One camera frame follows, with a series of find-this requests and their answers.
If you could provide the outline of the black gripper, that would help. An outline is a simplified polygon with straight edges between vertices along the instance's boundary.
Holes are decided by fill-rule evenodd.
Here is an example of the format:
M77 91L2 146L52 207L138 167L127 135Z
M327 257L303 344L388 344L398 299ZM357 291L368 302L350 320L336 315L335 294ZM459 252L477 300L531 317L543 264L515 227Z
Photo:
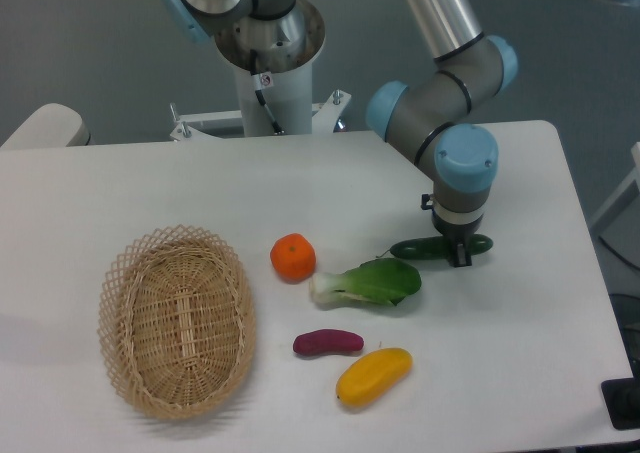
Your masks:
M470 212L455 212L442 206L434 194L423 194L421 209L431 212L433 226L451 245L450 264L453 267L471 266L472 254L466 245L480 227L483 207Z

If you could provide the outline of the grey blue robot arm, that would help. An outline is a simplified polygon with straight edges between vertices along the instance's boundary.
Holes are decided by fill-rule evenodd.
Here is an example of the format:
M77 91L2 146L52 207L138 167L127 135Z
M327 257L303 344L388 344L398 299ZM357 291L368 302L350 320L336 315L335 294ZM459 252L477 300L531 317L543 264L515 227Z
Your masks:
M195 43L214 43L233 68L246 136L332 132L337 115L314 111L313 61L323 20L306 0L162 0ZM498 146L465 117L504 90L518 71L513 48L483 33L468 0L406 0L433 56L434 76L411 88L382 86L366 109L368 127L433 183L431 214L455 267L471 264L472 237L497 173Z

